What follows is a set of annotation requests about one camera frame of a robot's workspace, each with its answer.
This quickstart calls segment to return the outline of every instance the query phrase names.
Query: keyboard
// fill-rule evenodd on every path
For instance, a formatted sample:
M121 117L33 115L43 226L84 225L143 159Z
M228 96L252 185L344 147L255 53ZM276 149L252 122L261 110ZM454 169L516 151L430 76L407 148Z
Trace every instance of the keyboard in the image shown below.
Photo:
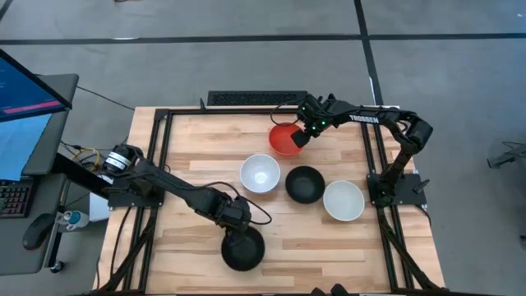
M209 91L209 106L278 105L305 98L306 91Z
M24 218L30 213L33 179L0 180L0 219Z

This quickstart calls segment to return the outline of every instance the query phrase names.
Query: white label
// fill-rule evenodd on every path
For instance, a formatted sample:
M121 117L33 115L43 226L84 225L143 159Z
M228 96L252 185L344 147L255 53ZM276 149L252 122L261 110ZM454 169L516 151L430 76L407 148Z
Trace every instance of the white label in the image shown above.
M124 165L122 162L116 161L114 159L110 159L109 157L106 159L106 162L109 164L113 164L114 166L124 170L126 168L126 165Z
M361 122L361 123L379 123L380 124L380 122L378 122L378 118L373 118L373 117L370 117L370 116L349 115L349 117L353 121L358 121L358 122Z
M130 165L132 162L130 160L128 160L126 157L123 157L115 152L110 152L108 157L111 157L113 159L116 159L120 162L122 162L123 164L125 164L126 166Z

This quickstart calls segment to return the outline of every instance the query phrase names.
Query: gray floor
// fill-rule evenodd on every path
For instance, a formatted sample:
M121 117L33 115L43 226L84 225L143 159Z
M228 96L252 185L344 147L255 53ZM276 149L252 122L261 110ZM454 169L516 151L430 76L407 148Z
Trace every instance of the gray floor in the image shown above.
M490 0L363 1L371 34L526 32L526 4ZM352 1L14 0L0 39L182 35L355 34ZM522 295L526 230L522 162L489 169L501 141L526 139L526 40L372 42L386 104L434 127L417 166L449 288ZM131 106L195 105L208 90L308 90L370 104L359 41L224 44L3 46L33 72L76 72L86 88ZM78 90L63 140L110 147L132 112ZM72 198L79 192L72 193ZM64 236L68 270L0 277L2 295L66 295L90 289L104 223Z

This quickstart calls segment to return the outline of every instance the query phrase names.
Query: monitor screen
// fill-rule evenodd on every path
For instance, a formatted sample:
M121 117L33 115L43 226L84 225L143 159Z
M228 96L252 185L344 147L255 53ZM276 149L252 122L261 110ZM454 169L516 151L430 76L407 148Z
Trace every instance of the monitor screen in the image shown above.
M33 79L0 57L0 122L54 113L66 108Z

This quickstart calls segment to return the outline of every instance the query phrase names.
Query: wooden table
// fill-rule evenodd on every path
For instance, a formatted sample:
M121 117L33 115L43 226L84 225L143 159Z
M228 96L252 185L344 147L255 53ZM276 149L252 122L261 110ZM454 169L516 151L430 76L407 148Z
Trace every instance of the wooden table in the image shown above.
M155 108L137 108L128 143L148 150ZM292 114L275 116L287 121ZM155 159L159 159L164 124L159 129ZM342 284L349 292L385 292L389 283L376 210L371 206L365 176L368 173L359 124L331 128L313 139L294 157L275 154L268 143L272 128L268 115L176 115L171 129L167 164L172 173L199 185L222 180L269 211L272 224L257 227L265 238L263 262L254 270L229 269L220 255L224 231L193 213L180 198L167 194L159 210L155 243L146 292L166 293L310 293L319 287L325 292ZM383 131L388 161L398 153L399 144ZM376 167L376 142L370 128ZM255 153L274 157L281 168L278 187L269 194L248 192L239 181L242 162ZM349 223L332 219L323 201L301 205L292 201L284 180L294 167L307 164L323 174L327 184L349 180L360 187L366 198L362 216ZM413 170L413 162L408 165ZM221 190L233 196L228 188ZM252 208L254 220L265 217ZM410 254L438 285L443 285L431 228L426 216L414 206L399 207L405 241ZM100 256L101 285L108 280L117 231L125 209L112 212ZM135 209L128 217L118 247L115 269L127 255ZM404 286L398 254L393 249L399 286ZM137 287L142 255L136 260L132 287Z

